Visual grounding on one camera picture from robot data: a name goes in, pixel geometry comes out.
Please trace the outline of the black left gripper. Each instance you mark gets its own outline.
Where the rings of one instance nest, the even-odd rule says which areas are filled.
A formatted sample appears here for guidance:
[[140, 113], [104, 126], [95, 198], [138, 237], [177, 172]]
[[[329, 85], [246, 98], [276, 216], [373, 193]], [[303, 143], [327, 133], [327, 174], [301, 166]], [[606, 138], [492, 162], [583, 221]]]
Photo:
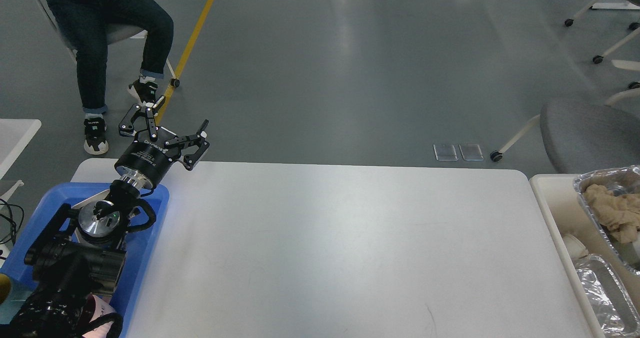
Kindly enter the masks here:
[[[146, 189], [154, 189], [169, 171], [175, 161], [181, 163], [187, 171], [192, 171], [210, 148], [205, 129], [210, 123], [205, 119], [198, 131], [192, 135], [169, 136], [159, 133], [156, 115], [166, 102], [161, 95], [155, 103], [143, 101], [133, 104], [118, 126], [120, 136], [132, 137], [134, 142], [125, 150], [115, 163], [115, 170], [123, 176], [136, 171], [147, 180]], [[135, 122], [142, 119], [144, 128], [135, 129]], [[185, 150], [198, 147], [195, 152], [185, 154]]]

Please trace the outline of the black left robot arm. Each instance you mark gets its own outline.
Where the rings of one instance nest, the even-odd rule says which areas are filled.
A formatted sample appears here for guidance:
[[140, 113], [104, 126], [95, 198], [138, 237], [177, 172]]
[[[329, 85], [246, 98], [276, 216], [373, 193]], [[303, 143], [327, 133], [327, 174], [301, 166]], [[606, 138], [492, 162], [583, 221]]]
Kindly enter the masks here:
[[126, 236], [157, 220], [142, 190], [153, 193], [174, 163], [193, 170], [210, 148], [208, 120], [196, 133], [178, 136], [156, 124], [155, 103], [133, 104], [121, 120], [121, 136], [133, 138], [114, 164], [109, 188], [72, 206], [59, 206], [25, 252], [37, 287], [1, 325], [3, 338], [118, 338], [124, 318], [106, 308], [125, 269]]

